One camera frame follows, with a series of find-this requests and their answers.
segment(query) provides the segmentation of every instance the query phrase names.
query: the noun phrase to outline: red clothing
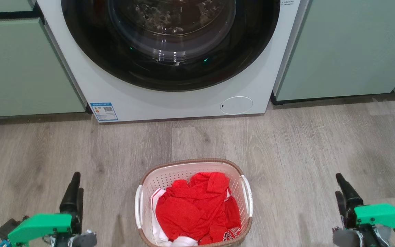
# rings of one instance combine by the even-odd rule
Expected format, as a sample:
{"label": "red clothing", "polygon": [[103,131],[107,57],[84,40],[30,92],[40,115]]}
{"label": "red clothing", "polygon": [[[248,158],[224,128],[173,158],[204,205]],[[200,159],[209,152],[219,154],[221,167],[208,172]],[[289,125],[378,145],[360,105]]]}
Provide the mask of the red clothing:
{"label": "red clothing", "polygon": [[229,178],[223,173],[198,173],[188,184],[177,180],[156,207],[159,224],[169,239],[187,236],[210,244],[224,240],[231,228],[241,228],[235,198],[226,199]]}

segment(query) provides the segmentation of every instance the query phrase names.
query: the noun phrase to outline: brown basket rim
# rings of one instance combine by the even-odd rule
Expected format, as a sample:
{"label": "brown basket rim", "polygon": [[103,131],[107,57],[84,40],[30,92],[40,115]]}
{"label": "brown basket rim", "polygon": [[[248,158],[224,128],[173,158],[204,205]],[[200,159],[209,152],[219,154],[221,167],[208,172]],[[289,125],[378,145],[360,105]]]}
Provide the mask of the brown basket rim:
{"label": "brown basket rim", "polygon": [[[240,169],[240,167],[238,167],[232,161],[226,160],[224,158],[195,158],[195,159],[192,159],[192,160],[174,161],[174,162],[171,162],[171,163],[161,164],[160,166],[157,166],[157,167],[149,170],[146,173],[146,175],[144,175],[144,177],[141,179],[140,185],[144,184],[144,181],[146,180],[148,175],[150,173],[152,173],[154,170],[158,170],[158,169],[163,168],[163,167],[169,167],[169,166],[174,166],[174,165],[184,165],[184,164],[188,164],[188,163],[197,163],[197,162],[219,162],[219,163],[225,163],[225,164],[228,164],[228,165],[234,167],[239,172],[240,176],[243,175],[243,171]],[[203,246],[203,247],[226,247],[226,246],[229,246],[229,245],[232,245],[232,244],[240,243],[246,238],[246,235],[251,230],[251,227],[252,227],[252,217],[249,217],[249,219],[248,219],[248,226],[246,227],[246,229],[242,229],[242,233],[237,238],[229,240],[229,241],[225,241],[225,242],[218,242],[218,243],[205,244],[205,245],[199,245],[199,246]],[[138,233],[140,234],[140,237],[143,240],[143,242],[145,244],[147,244],[147,246],[149,246],[149,247],[158,247],[158,245],[152,244],[149,241],[149,239],[147,239],[146,235],[144,235],[143,229],[138,229]]]}

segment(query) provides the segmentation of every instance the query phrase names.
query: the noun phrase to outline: gray wood floor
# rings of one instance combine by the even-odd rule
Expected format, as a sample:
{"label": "gray wood floor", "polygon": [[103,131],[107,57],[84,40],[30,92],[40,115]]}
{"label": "gray wood floor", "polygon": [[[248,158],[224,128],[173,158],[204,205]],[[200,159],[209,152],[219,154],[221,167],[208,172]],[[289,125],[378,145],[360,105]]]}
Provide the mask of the gray wood floor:
{"label": "gray wood floor", "polygon": [[332,246],[331,228],[339,225],[335,173],[366,203],[395,205],[395,101],[382,100],[118,125],[99,125],[87,114],[0,120],[0,225],[58,212],[80,171],[84,230],[98,232],[99,247],[142,247],[133,203],[145,172],[216,157],[238,164],[252,186],[254,224],[242,246]]}

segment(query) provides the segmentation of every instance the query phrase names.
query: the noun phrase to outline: round glass door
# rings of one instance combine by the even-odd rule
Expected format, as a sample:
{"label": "round glass door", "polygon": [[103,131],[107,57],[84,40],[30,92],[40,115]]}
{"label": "round glass door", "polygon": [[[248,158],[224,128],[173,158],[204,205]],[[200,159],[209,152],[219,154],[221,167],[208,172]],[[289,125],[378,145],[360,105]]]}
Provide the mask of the round glass door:
{"label": "round glass door", "polygon": [[262,53],[279,15],[272,0],[61,2],[89,58],[124,82],[160,91],[203,89],[238,74]]}

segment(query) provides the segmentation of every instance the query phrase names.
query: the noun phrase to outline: white handle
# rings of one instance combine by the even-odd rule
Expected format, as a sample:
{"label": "white handle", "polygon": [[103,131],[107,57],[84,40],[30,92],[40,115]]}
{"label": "white handle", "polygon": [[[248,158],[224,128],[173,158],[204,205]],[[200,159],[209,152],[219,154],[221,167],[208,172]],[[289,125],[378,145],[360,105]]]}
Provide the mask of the white handle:
{"label": "white handle", "polygon": [[249,186],[249,182],[244,175],[242,175],[242,179],[243,192],[245,193],[245,197],[248,200],[248,202],[246,202],[246,207],[249,209],[249,217],[252,217],[252,213],[254,212],[254,203],[252,202],[251,186]]}
{"label": "white handle", "polygon": [[141,199],[143,199],[143,197],[141,197],[141,188],[143,186],[140,185],[138,186],[138,188],[136,189],[136,194],[135,194],[135,221],[136,221],[136,226],[138,227],[138,229],[141,229],[141,221],[143,221],[141,219],[141,209],[142,209],[142,202]]}

